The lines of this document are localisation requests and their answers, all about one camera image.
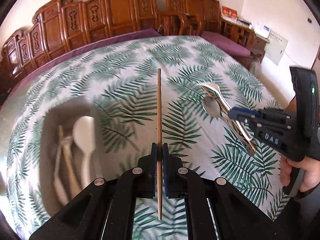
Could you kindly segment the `red gift box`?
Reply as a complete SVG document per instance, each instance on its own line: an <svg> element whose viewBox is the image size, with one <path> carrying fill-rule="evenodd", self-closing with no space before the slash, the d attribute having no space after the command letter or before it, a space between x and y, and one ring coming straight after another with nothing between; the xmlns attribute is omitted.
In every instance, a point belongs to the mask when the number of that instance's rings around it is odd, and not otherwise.
<svg viewBox="0 0 320 240"><path fill-rule="evenodd" d="M229 7L221 6L221 18L229 22L236 23L238 18L238 12Z"/></svg>

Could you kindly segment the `white wall cabinet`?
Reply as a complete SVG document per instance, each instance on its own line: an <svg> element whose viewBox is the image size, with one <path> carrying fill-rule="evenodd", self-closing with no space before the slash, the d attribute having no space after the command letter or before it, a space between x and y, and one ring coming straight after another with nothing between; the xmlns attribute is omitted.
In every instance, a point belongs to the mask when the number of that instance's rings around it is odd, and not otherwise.
<svg viewBox="0 0 320 240"><path fill-rule="evenodd" d="M278 65L284 54L288 40L273 30L270 31L268 40L269 43L265 47L266 56L274 64Z"/></svg>

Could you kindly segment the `green leaf tablecloth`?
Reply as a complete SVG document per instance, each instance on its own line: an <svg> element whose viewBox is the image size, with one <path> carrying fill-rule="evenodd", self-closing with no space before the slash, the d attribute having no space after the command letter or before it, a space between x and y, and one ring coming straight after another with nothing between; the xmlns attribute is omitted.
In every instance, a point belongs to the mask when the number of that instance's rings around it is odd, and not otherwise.
<svg viewBox="0 0 320 240"><path fill-rule="evenodd" d="M49 111L88 96L101 121L101 170L119 177L149 154L157 139L157 75L162 77L163 140L169 152L199 175L224 177L276 219L289 198L279 181L280 155L255 141L249 156L234 133L203 109L202 83L215 83L230 106L278 107L263 84L215 45L195 36L163 36L121 42L63 60L39 75L18 109L7 155L8 191L14 229L22 239L53 212L49 176L40 169L41 138Z"/></svg>

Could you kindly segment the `white plastic fork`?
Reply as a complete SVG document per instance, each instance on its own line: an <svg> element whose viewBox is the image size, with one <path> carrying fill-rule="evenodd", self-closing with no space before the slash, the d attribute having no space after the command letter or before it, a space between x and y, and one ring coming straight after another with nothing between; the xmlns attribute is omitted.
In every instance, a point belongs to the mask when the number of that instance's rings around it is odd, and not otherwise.
<svg viewBox="0 0 320 240"><path fill-rule="evenodd" d="M54 167L54 189L57 195L59 202L64 206L69 202L69 198L67 192L64 188L62 180L60 178L60 162L62 156L62 146L61 141L63 139L63 127L58 127L58 145L57 145L57 153L55 157L55 167Z"/></svg>

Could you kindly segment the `grey metal tray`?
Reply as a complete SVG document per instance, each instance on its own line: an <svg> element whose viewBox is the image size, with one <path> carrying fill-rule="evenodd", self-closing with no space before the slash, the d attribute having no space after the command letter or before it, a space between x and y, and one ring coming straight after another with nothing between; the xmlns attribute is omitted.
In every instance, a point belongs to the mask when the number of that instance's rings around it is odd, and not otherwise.
<svg viewBox="0 0 320 240"><path fill-rule="evenodd" d="M40 193L56 214L95 178L102 177L100 118L90 96L69 99L44 116L40 143Z"/></svg>

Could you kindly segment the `wooden side table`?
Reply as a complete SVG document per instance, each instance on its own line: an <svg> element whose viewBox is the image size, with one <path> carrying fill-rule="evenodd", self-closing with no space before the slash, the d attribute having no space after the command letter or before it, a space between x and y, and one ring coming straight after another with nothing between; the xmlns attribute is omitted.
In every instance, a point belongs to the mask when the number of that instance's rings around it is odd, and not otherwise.
<svg viewBox="0 0 320 240"><path fill-rule="evenodd" d="M256 34L253 44L249 49L249 51L251 52L251 56L256 56L259 59L259 61L262 62L265 56L265 47L269 43L270 41L268 38L264 38Z"/></svg>

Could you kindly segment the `wooden chopstick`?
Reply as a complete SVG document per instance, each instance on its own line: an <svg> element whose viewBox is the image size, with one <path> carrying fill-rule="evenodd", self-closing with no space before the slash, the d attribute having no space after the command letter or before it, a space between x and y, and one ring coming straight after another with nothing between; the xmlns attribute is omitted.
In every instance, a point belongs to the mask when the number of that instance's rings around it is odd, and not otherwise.
<svg viewBox="0 0 320 240"><path fill-rule="evenodd" d="M162 220L163 164L162 164L162 85L161 69L157 70L157 203L158 219Z"/></svg>

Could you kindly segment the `metal spoon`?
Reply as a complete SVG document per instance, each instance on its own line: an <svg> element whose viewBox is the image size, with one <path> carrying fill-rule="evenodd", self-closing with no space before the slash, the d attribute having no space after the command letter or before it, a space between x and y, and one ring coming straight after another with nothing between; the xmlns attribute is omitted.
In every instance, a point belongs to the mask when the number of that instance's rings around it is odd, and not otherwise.
<svg viewBox="0 0 320 240"><path fill-rule="evenodd" d="M232 122L228 120L226 117L222 116L222 112L220 109L220 106L218 102L210 97L210 96L205 96L202 99L202 106L206 113L212 117L221 119L228 127L229 129L238 137L238 139L241 141L242 145L248 152L249 156L253 157L255 155L255 147L251 142L249 142L241 133L241 131L236 127L233 126Z"/></svg>

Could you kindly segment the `purple bench cushion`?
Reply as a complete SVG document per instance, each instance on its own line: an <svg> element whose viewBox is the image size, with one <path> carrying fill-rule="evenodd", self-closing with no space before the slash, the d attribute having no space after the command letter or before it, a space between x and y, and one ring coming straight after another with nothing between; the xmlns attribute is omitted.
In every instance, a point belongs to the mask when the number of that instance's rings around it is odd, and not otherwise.
<svg viewBox="0 0 320 240"><path fill-rule="evenodd" d="M70 51L60 57L57 57L53 59L52 61L42 65L40 68L37 68L35 71L31 72L29 75L27 75L25 78L23 78L21 81L19 81L14 87L11 89L8 98L10 98L17 90L20 90L23 86L25 86L30 81L34 80L37 76L40 74L48 71L49 69L57 66L60 63L63 63L73 57L82 55L84 53L87 53L89 51L92 51L93 49L102 48L105 46L110 46L113 44L118 44L125 41L131 41L131 40L138 40L143 38L150 38L150 37L160 37L161 34L159 34L154 29L146 29L141 31L134 31L132 33L122 34L110 38L106 38L97 42L93 42L92 44L85 45L81 48L77 48L73 51Z"/></svg>

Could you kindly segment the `white plastic spoon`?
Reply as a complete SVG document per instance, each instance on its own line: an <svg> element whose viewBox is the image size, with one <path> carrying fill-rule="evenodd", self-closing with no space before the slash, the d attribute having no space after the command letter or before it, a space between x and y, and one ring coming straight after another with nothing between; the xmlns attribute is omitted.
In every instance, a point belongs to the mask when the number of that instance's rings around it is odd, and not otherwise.
<svg viewBox="0 0 320 240"><path fill-rule="evenodd" d="M82 116L73 126L73 139L82 152L81 185L85 188L91 183L91 156L95 151L95 129L92 116Z"/></svg>

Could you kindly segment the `long carved wooden bench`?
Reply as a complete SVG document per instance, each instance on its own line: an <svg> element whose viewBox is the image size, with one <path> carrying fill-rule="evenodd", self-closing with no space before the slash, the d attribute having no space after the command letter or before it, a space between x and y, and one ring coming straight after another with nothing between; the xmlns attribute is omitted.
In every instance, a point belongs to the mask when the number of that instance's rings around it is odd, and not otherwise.
<svg viewBox="0 0 320 240"><path fill-rule="evenodd" d="M17 83L47 62L97 42L159 28L156 0L51 0L35 12L28 31L17 30L1 51L1 75Z"/></svg>

